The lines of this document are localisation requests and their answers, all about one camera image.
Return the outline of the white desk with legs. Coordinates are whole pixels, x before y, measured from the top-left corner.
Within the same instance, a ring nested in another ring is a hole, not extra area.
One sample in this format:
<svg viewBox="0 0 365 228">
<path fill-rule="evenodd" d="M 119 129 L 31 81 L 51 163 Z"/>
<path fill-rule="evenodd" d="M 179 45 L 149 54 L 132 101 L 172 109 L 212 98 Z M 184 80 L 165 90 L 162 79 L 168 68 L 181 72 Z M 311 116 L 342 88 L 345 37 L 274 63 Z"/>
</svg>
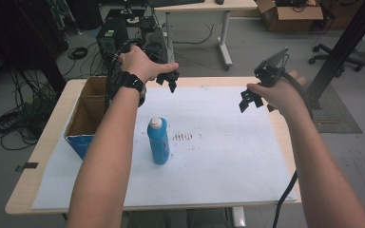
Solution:
<svg viewBox="0 0 365 228">
<path fill-rule="evenodd" d="M 167 43 L 169 50 L 172 50 L 172 35 L 170 32 L 172 21 L 181 17 L 185 23 L 194 23 L 202 20 L 204 23 L 222 24 L 221 36 L 218 38 L 218 47 L 220 48 L 221 57 L 224 61 L 224 67 L 229 69 L 232 65 L 232 59 L 226 46 L 226 36 L 230 14 L 232 11 L 254 11 L 258 8 L 255 0 L 224 0 L 223 5 L 218 5 L 215 0 L 205 0 L 204 3 L 152 8 L 155 12 L 165 14 L 165 24 L 167 32 Z"/>
</svg>

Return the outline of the dark curtain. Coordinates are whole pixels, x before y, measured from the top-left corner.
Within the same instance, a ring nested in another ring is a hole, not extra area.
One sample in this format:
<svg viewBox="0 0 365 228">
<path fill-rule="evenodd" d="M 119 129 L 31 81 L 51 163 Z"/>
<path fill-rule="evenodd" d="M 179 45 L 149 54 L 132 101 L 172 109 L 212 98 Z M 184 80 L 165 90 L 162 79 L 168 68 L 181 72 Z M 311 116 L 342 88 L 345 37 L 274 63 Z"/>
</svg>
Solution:
<svg viewBox="0 0 365 228">
<path fill-rule="evenodd" d="M 40 70 L 56 94 L 66 80 L 57 57 L 68 48 L 46 0 L 0 0 L 0 48 L 21 76 Z"/>
</svg>

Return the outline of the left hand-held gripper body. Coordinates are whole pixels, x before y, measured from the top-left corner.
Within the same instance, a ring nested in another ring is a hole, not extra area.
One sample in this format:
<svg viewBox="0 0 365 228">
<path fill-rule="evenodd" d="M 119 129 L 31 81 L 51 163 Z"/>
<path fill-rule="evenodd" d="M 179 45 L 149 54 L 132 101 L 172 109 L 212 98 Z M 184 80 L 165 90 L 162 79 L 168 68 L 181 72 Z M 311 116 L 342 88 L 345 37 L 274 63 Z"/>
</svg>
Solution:
<svg viewBox="0 0 365 228">
<path fill-rule="evenodd" d="M 117 50 L 117 56 L 129 52 L 131 46 L 139 47 L 151 61 L 157 64 L 166 64 L 168 62 L 166 43 L 163 32 L 159 29 L 145 34 L 144 37 L 126 40 Z"/>
</svg>

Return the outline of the dark grey floor mat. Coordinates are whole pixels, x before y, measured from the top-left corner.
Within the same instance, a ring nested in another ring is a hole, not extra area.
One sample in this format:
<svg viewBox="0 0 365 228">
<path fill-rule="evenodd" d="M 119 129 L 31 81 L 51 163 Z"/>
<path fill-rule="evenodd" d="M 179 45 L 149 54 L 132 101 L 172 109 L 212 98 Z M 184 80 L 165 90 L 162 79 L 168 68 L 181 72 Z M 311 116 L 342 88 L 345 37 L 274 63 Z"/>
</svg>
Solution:
<svg viewBox="0 0 365 228">
<path fill-rule="evenodd" d="M 347 106 L 331 85 L 326 87 L 318 102 L 319 107 L 313 109 L 313 120 L 319 133 L 362 133 Z"/>
</svg>

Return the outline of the person's right hand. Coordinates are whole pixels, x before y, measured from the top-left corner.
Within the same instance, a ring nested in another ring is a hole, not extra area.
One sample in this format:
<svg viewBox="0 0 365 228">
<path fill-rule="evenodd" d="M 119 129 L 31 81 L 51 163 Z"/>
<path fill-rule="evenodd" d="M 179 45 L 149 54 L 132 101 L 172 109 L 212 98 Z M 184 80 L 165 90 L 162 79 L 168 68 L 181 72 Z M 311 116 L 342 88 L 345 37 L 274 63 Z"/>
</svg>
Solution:
<svg viewBox="0 0 365 228">
<path fill-rule="evenodd" d="M 284 78 L 278 79 L 272 87 L 248 84 L 247 88 L 260 95 L 269 105 L 278 109 L 283 116 L 308 114 L 306 104 L 297 90 Z"/>
</svg>

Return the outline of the black computer tower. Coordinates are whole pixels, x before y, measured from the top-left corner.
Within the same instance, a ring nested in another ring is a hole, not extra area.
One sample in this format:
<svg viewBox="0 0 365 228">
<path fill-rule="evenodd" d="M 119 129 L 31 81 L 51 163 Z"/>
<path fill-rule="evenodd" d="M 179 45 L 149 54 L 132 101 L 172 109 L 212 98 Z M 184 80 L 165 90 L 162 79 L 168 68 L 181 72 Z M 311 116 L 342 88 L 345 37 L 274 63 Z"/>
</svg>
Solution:
<svg viewBox="0 0 365 228">
<path fill-rule="evenodd" d="M 115 52 L 128 39 L 124 18 L 114 17 L 106 19 L 96 36 L 97 44 L 106 68 L 110 68 Z"/>
</svg>

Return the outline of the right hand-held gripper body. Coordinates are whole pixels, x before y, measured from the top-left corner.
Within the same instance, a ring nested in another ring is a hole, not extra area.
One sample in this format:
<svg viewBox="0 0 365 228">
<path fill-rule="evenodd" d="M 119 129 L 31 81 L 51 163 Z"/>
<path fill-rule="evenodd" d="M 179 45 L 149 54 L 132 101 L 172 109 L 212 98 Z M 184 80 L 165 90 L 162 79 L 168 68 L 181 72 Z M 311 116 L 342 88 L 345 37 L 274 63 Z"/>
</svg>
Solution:
<svg viewBox="0 0 365 228">
<path fill-rule="evenodd" d="M 283 47 L 277 53 L 262 60 L 261 63 L 254 69 L 255 76 L 260 80 L 260 84 L 265 87 L 272 87 L 275 85 L 280 76 L 279 63 L 282 62 L 286 56 L 288 47 Z"/>
</svg>

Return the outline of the black metal stand post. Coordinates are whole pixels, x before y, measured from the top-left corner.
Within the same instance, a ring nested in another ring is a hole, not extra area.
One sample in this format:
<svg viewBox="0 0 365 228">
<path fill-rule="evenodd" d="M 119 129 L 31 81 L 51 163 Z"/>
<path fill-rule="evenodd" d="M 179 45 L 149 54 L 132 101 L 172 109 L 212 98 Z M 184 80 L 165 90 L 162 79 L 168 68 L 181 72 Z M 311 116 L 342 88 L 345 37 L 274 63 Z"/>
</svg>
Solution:
<svg viewBox="0 0 365 228">
<path fill-rule="evenodd" d="M 318 99 L 323 91 L 331 83 L 339 72 L 339 68 L 345 63 L 353 49 L 365 35 L 365 0 L 336 42 L 332 52 L 322 65 L 312 83 L 306 89 L 308 105 L 311 108 L 319 107 Z"/>
</svg>

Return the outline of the white table leg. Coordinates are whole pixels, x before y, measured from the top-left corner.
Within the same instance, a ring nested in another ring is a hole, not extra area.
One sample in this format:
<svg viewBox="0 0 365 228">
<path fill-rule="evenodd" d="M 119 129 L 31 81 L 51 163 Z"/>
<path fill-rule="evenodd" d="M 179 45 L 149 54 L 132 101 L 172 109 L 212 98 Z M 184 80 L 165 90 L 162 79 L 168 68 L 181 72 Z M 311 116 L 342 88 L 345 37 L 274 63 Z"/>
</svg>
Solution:
<svg viewBox="0 0 365 228">
<path fill-rule="evenodd" d="M 246 220 L 244 210 L 242 207 L 233 207 L 232 211 L 232 223 L 234 228 L 246 228 Z"/>
</svg>

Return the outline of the black wristwatch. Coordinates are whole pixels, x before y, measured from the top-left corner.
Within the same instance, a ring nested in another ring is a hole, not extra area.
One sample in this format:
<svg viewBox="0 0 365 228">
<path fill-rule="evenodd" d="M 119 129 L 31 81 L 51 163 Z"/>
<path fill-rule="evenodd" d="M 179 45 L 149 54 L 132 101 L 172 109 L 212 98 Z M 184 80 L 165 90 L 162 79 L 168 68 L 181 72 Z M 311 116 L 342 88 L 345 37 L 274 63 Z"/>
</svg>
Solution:
<svg viewBox="0 0 365 228">
<path fill-rule="evenodd" d="M 134 88 L 139 92 L 140 100 L 138 106 L 142 106 L 145 101 L 146 87 L 145 83 L 138 78 L 137 75 L 131 74 L 128 71 L 119 71 L 115 79 L 115 92 L 121 87 Z"/>
</svg>

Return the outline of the black keyboard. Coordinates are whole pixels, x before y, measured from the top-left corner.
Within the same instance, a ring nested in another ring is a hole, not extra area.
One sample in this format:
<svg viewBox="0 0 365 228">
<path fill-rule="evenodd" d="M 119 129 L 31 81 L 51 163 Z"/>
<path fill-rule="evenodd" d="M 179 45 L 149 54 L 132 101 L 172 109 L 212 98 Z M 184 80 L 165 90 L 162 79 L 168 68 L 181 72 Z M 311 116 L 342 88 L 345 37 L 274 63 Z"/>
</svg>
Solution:
<svg viewBox="0 0 365 228">
<path fill-rule="evenodd" d="M 146 0 L 151 8 L 171 7 L 204 3 L 205 0 Z"/>
</svg>

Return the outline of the blue bottle with white cap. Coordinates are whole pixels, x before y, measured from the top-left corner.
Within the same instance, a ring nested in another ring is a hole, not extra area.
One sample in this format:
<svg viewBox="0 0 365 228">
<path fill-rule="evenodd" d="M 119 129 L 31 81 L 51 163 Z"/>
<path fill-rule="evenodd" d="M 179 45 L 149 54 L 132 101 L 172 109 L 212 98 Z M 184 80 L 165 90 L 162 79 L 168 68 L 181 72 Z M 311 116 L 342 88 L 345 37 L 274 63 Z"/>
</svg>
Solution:
<svg viewBox="0 0 365 228">
<path fill-rule="evenodd" d="M 151 118 L 147 127 L 147 135 L 153 161 L 156 164 L 165 164 L 169 157 L 167 121 L 161 117 Z"/>
</svg>

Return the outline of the black tape strip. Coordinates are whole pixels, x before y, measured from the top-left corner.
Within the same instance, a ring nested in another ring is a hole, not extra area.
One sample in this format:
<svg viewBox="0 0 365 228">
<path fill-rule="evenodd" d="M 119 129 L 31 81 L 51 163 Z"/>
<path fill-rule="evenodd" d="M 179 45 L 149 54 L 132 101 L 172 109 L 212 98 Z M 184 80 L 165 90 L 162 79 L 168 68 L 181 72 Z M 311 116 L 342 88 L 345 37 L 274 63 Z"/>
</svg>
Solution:
<svg viewBox="0 0 365 228">
<path fill-rule="evenodd" d="M 37 167 L 38 162 L 25 162 L 24 164 L 17 165 L 15 171 L 22 173 L 25 169 L 36 169 Z"/>
</svg>

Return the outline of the brown cardboard box with flaps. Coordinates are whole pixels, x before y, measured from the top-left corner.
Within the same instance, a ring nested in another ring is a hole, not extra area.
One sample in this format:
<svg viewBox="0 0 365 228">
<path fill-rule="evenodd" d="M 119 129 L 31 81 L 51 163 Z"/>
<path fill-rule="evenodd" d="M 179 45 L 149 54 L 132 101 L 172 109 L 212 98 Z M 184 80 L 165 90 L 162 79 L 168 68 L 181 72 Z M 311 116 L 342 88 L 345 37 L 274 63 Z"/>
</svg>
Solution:
<svg viewBox="0 0 365 228">
<path fill-rule="evenodd" d="M 261 22 L 268 31 L 309 31 L 316 21 L 323 19 L 317 0 L 255 0 Z"/>
</svg>

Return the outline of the person's left hand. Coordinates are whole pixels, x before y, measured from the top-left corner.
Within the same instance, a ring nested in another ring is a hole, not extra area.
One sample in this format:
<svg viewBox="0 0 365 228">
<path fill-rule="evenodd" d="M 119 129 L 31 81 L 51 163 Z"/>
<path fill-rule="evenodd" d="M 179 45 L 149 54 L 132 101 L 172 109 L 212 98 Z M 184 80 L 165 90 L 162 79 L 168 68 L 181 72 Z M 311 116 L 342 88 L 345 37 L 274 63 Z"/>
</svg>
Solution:
<svg viewBox="0 0 365 228">
<path fill-rule="evenodd" d="M 144 83 L 154 80 L 159 74 L 169 73 L 179 68 L 178 63 L 158 64 L 151 61 L 137 46 L 132 46 L 128 53 L 122 53 L 119 61 L 122 71 L 136 75 Z"/>
</svg>

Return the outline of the person's grey trousers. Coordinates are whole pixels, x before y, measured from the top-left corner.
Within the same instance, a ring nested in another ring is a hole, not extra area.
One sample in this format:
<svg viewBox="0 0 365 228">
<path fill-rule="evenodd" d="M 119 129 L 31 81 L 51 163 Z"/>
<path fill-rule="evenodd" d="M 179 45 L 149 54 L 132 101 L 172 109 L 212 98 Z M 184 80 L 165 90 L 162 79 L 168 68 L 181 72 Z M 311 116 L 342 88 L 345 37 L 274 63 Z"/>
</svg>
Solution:
<svg viewBox="0 0 365 228">
<path fill-rule="evenodd" d="M 187 209 L 186 228 L 233 228 L 221 208 Z M 165 210 L 138 211 L 128 216 L 127 228 L 173 228 L 170 214 Z"/>
</svg>

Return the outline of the large white paper sheet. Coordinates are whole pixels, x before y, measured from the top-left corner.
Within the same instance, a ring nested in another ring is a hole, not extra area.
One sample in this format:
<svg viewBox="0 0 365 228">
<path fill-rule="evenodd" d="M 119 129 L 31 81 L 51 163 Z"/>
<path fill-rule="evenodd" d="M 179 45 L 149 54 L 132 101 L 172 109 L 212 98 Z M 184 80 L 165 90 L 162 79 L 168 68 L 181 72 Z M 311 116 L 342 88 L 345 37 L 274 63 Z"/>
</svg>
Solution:
<svg viewBox="0 0 365 228">
<path fill-rule="evenodd" d="M 148 90 L 135 126 L 125 209 L 274 203 L 290 174 L 263 107 L 239 109 L 240 87 Z M 169 157 L 152 159 L 147 126 L 167 122 Z"/>
</svg>

